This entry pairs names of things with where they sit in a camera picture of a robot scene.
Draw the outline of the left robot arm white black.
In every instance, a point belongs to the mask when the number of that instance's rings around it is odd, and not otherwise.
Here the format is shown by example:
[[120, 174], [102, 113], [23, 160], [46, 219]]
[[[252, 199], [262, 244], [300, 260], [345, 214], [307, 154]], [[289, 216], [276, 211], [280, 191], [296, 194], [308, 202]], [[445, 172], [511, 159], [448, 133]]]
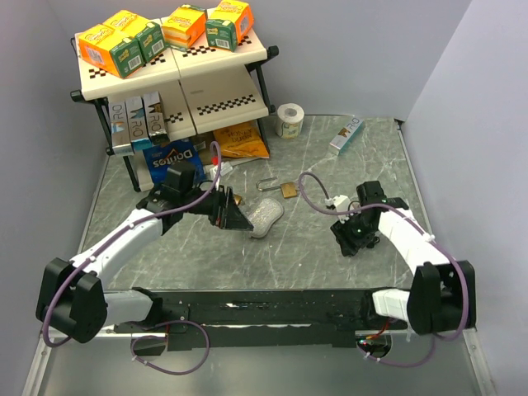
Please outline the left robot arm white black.
[[162, 237], [185, 213], [204, 215], [219, 229], [253, 229], [232, 188], [213, 180], [203, 191], [195, 184], [195, 173], [192, 163], [174, 163], [165, 179], [101, 241], [69, 260], [55, 258], [46, 265], [35, 316], [42, 322], [47, 346], [57, 345], [50, 337], [51, 328], [79, 343], [121, 323], [136, 323], [146, 332], [158, 329], [163, 321], [162, 297], [143, 288], [121, 292], [105, 288], [134, 255]]

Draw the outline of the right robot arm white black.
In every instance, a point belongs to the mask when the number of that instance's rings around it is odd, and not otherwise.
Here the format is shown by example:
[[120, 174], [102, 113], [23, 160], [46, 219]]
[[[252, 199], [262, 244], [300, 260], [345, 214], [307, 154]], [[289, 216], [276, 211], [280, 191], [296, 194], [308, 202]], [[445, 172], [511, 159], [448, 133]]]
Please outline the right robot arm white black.
[[368, 328], [380, 328], [389, 318], [404, 321], [419, 335], [472, 328], [476, 324], [475, 271], [467, 261], [450, 262], [433, 245], [433, 237], [416, 221], [407, 203], [387, 197], [378, 181], [356, 188], [359, 207], [348, 196], [325, 200], [337, 212], [331, 230], [345, 257], [373, 248], [381, 237], [396, 248], [412, 273], [409, 290], [372, 292], [360, 310]]

